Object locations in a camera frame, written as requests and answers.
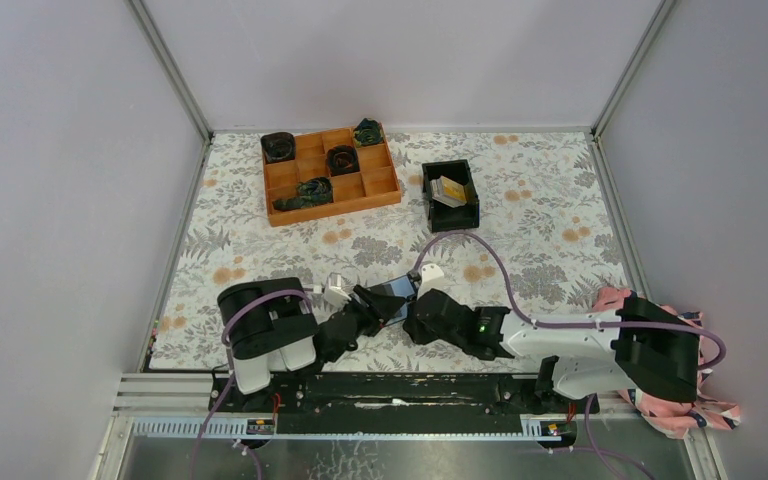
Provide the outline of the orange wooden compartment tray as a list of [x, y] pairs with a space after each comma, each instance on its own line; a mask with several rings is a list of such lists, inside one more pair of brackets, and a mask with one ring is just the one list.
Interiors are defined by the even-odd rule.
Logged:
[[[354, 145], [352, 138], [356, 126], [293, 134], [296, 139], [296, 157], [291, 161], [267, 164], [261, 148], [267, 218], [271, 226], [287, 226], [394, 205], [401, 201], [402, 188], [383, 126], [383, 143], [360, 148]], [[336, 177], [329, 175], [326, 154], [338, 145], [350, 145], [356, 149], [360, 164], [358, 173]], [[330, 179], [334, 191], [332, 203], [287, 212], [273, 208], [273, 200], [294, 196], [299, 183], [315, 177]]]

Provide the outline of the stack of cards in bin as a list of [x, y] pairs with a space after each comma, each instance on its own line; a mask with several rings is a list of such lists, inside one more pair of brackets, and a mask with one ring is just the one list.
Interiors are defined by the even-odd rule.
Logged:
[[449, 208], [459, 208], [469, 202], [465, 186], [448, 177], [432, 179], [430, 186], [432, 199]]

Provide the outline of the green rolled belt front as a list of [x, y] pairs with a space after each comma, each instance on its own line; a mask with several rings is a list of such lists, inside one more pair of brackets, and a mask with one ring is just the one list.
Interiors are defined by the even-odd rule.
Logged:
[[272, 206], [279, 212], [313, 208], [334, 201], [333, 186], [327, 177], [315, 177], [296, 186], [294, 196], [272, 201]]

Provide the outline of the green rolled belt top-right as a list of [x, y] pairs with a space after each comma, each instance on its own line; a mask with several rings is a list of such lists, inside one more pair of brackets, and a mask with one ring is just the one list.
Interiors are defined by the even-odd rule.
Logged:
[[357, 148], [379, 145], [385, 141], [381, 124], [371, 118], [359, 122], [352, 131], [352, 138]]

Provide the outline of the black plastic card bin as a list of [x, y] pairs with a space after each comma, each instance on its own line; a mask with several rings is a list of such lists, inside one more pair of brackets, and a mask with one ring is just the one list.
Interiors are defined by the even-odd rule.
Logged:
[[480, 201], [467, 160], [422, 165], [422, 193], [432, 233], [477, 229]]

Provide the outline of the black rolled belt centre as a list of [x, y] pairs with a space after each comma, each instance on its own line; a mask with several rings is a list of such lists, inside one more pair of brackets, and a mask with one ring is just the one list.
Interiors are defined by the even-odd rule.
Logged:
[[338, 145], [328, 150], [326, 166], [331, 177], [358, 173], [360, 164], [356, 149], [350, 145]]

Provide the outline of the blue leather card holder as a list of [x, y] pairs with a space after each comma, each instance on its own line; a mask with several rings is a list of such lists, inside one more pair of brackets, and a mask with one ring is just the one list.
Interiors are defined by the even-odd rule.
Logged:
[[395, 325], [408, 318], [420, 286], [420, 274], [417, 271], [409, 271], [400, 277], [370, 287], [370, 290], [375, 294], [399, 297], [404, 300], [401, 308], [383, 323], [384, 326]]

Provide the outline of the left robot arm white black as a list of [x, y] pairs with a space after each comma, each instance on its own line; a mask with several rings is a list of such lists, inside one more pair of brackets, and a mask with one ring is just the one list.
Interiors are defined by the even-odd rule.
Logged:
[[222, 291], [217, 304], [220, 335], [233, 373], [232, 398], [248, 411], [264, 407], [272, 374], [319, 370], [358, 348], [362, 336], [375, 336], [404, 319], [414, 288], [367, 288], [356, 285], [343, 306], [327, 320], [317, 320], [300, 279], [284, 277], [237, 284]]

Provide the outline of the floral table mat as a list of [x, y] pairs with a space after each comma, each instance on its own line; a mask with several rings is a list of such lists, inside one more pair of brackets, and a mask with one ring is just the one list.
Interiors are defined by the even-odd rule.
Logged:
[[[260, 138], [214, 139], [157, 323], [148, 368], [223, 364], [218, 295], [248, 281], [338, 273], [374, 285], [417, 259], [439, 265], [443, 290], [469, 305], [516, 303], [527, 313], [588, 311], [598, 290], [627, 284], [589, 138], [561, 133], [392, 133], [398, 204], [284, 227], [267, 219]], [[480, 199], [474, 238], [432, 242], [424, 163], [465, 159]]]

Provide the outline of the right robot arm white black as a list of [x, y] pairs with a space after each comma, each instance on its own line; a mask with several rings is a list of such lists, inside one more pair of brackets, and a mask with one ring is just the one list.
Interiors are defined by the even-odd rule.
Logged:
[[540, 360], [533, 396], [549, 412], [614, 390], [638, 389], [677, 403], [697, 396], [697, 328], [639, 297], [614, 309], [525, 320], [508, 307], [470, 308], [431, 289], [414, 302], [403, 327], [416, 344], [445, 341], [480, 360]]

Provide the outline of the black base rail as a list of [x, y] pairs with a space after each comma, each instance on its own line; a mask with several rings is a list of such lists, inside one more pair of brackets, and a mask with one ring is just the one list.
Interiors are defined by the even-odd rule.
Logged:
[[263, 414], [280, 434], [520, 434], [525, 420], [565, 423], [600, 410], [532, 375], [283, 372], [250, 394], [225, 393], [227, 383], [213, 376], [209, 407]]

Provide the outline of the black rolled belt top-left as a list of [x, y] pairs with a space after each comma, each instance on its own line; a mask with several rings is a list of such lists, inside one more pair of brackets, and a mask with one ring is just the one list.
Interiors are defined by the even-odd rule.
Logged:
[[260, 139], [264, 161], [267, 164], [294, 160], [296, 157], [296, 139], [289, 132], [274, 132]]

